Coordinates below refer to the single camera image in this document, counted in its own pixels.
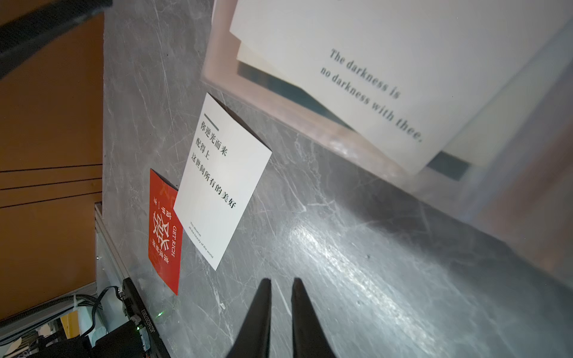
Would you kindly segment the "white card near left arm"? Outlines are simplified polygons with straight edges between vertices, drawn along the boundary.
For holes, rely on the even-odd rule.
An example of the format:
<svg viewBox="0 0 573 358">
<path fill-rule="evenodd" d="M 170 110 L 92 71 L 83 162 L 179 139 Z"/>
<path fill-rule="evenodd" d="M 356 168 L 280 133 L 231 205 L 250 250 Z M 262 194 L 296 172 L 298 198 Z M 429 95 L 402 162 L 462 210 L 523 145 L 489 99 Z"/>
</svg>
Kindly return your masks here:
<svg viewBox="0 0 573 358">
<path fill-rule="evenodd" d="M 271 155 L 236 113 L 206 94 L 174 210 L 212 268 L 218 268 Z"/>
</svg>

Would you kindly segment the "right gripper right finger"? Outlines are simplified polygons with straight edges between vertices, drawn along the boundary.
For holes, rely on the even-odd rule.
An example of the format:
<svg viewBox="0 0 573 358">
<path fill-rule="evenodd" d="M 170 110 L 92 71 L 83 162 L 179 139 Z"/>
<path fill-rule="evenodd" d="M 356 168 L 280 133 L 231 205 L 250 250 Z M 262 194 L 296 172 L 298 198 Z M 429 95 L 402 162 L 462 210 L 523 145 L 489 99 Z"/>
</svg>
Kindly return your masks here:
<svg viewBox="0 0 573 358">
<path fill-rule="evenodd" d="M 292 285 L 292 349 L 298 358 L 335 357 L 299 277 Z"/>
</svg>

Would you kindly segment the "white card large chinese text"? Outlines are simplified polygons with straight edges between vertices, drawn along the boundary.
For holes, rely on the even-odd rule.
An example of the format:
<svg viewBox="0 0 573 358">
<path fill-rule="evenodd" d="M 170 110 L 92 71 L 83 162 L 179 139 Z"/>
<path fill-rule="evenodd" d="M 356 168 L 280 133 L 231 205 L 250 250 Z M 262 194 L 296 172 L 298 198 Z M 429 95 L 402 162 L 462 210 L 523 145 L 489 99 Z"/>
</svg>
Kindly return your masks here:
<svg viewBox="0 0 573 358">
<path fill-rule="evenodd" d="M 239 1 L 230 30 L 412 174 L 488 165 L 572 59 L 570 1 Z"/>
</svg>

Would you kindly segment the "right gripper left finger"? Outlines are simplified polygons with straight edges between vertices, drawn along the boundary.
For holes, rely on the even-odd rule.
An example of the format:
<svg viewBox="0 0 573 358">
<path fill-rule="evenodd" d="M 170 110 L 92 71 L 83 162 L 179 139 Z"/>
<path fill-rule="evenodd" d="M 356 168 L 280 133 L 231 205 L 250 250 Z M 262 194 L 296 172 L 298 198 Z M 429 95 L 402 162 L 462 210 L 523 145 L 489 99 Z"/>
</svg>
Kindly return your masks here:
<svg viewBox="0 0 573 358">
<path fill-rule="evenodd" d="M 272 282 L 264 278 L 249 307 L 239 334 L 227 354 L 231 357 L 267 358 L 270 349 Z"/>
</svg>

